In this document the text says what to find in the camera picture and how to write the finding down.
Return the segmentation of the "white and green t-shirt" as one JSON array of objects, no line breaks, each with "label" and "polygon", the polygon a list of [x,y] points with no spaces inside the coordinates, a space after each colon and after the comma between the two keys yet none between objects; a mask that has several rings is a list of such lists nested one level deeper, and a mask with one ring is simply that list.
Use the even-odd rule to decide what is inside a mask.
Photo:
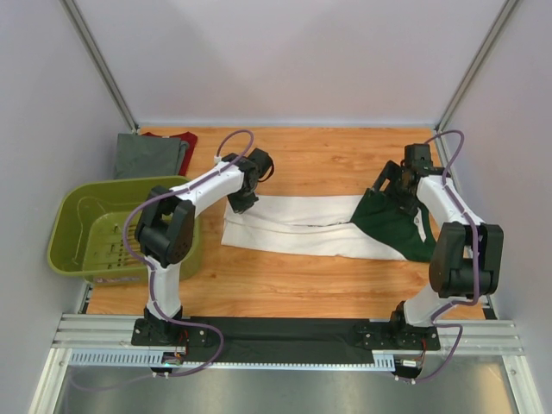
[{"label": "white and green t-shirt", "polygon": [[222,244],[281,254],[428,263],[436,246],[425,207],[404,213],[381,192],[329,197],[261,196],[228,206]]}]

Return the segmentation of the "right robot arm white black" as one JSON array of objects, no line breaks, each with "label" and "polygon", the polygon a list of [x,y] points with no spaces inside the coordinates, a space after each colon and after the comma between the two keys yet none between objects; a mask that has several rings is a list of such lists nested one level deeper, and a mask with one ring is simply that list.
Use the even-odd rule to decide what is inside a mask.
[{"label": "right robot arm white black", "polygon": [[390,341],[408,348],[435,336],[435,320],[453,307],[474,306],[480,296],[496,292],[504,231],[472,211],[449,169],[434,165],[427,143],[406,146],[400,163],[387,162],[373,189],[390,197],[404,215],[425,208],[439,227],[428,284],[401,302],[390,318]]}]

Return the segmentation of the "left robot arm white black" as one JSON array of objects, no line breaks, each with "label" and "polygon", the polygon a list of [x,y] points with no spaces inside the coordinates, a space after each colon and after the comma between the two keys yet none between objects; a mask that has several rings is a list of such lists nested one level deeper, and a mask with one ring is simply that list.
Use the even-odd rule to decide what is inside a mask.
[{"label": "left robot arm white black", "polygon": [[229,154],[209,172],[173,188],[154,187],[141,209],[135,239],[147,261],[148,301],[135,321],[131,343],[137,346],[184,345],[186,327],[179,298],[181,262],[192,250],[195,221],[223,198],[236,214],[259,200],[255,190],[270,178],[274,164],[261,149],[241,157]]}]

